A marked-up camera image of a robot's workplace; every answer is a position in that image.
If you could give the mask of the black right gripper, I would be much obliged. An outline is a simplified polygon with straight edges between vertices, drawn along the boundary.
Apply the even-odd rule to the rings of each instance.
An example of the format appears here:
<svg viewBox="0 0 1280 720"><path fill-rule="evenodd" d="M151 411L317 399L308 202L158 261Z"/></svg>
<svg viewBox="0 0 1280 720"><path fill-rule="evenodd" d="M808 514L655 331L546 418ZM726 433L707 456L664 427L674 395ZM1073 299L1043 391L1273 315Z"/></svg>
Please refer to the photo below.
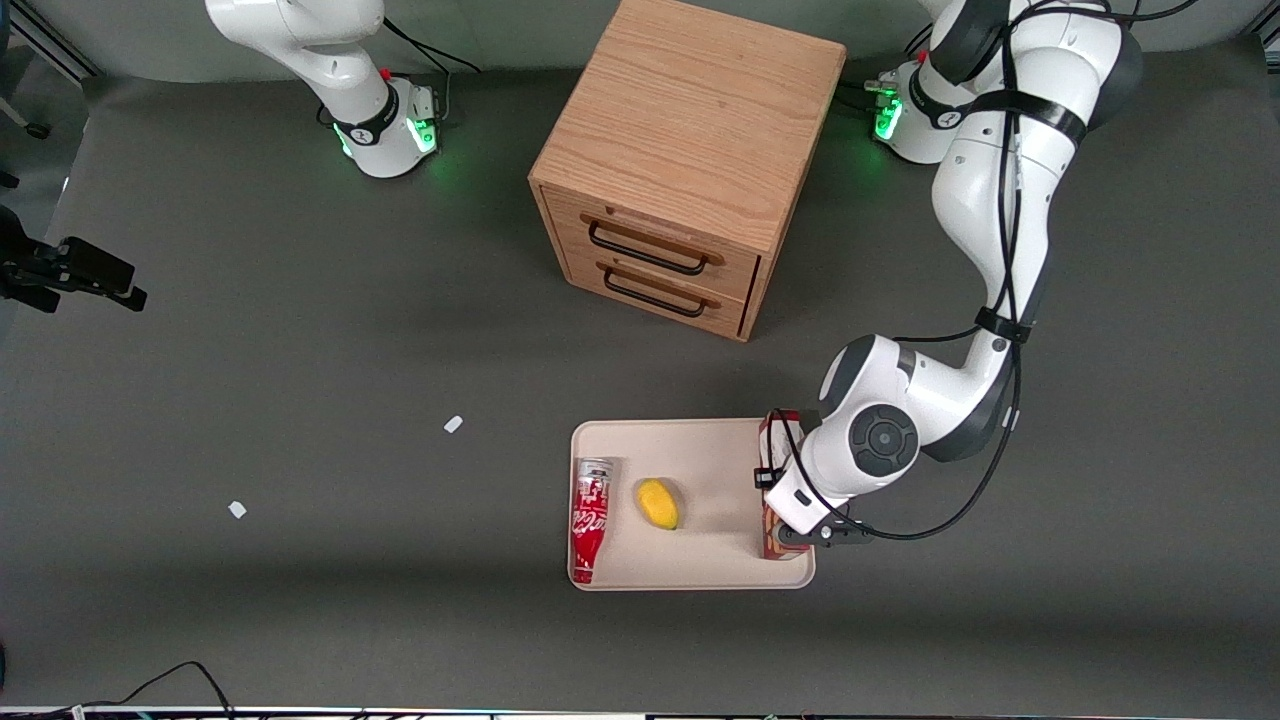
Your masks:
<svg viewBox="0 0 1280 720"><path fill-rule="evenodd" d="M1 296L41 313L55 313L61 296L50 282L61 269L78 282L95 286L95 293L132 313L141 313L148 293L133 287L134 266L82 238L59 245L31 238L19 217L1 206Z"/></svg>

